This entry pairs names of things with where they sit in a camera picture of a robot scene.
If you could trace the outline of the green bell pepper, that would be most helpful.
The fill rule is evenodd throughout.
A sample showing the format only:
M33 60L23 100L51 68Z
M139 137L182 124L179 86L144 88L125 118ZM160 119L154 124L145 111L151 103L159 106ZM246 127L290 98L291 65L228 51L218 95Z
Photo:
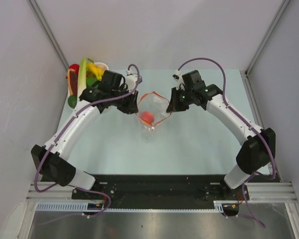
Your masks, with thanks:
M97 78L89 77L86 79L86 86L91 87L96 81L97 81Z

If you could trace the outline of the pink peach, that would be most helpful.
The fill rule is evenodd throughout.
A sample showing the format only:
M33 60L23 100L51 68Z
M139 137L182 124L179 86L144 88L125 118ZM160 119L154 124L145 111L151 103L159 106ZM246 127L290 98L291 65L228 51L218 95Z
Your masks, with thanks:
M153 113L151 113L149 111L144 111L141 113L140 119L143 122L151 124L154 121L154 115L153 115Z

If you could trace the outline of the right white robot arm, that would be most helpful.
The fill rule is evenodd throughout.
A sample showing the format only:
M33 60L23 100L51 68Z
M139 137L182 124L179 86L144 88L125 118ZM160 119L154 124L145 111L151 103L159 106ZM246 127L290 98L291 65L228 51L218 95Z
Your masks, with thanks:
M276 134L271 128L263 129L240 114L220 88L205 84L197 70L186 74L176 71L173 78L177 85L171 89L167 113L186 111L190 105L202 107L218 118L241 145L236 165L224 177L225 184L220 187L220 195L231 200L238 194L238 187L253 173L268 163L275 163Z

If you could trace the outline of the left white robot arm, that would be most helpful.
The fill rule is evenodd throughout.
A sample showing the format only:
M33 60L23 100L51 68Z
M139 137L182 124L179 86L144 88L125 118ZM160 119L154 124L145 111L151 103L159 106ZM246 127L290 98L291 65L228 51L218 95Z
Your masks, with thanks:
M68 159L84 130L104 110L116 107L128 115L138 112L137 87L141 82L140 74L127 71L123 76L106 70L101 81L84 89L66 123L43 146L36 144L32 148L35 177L42 175L57 185L83 189L83 194L89 199L97 198L100 186L95 184L95 177L77 169Z

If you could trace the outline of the clear orange zip bag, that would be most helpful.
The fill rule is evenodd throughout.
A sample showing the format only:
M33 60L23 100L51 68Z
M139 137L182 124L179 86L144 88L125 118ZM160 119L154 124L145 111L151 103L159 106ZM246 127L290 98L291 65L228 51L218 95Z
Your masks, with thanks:
M170 101L166 97L155 91L142 95L137 103L139 112L135 115L138 121L142 124L144 130L153 132L160 123L171 116L171 113L166 113L166 108L168 107L169 102ZM140 119L140 115L144 111L153 113L154 121L151 124L143 122Z

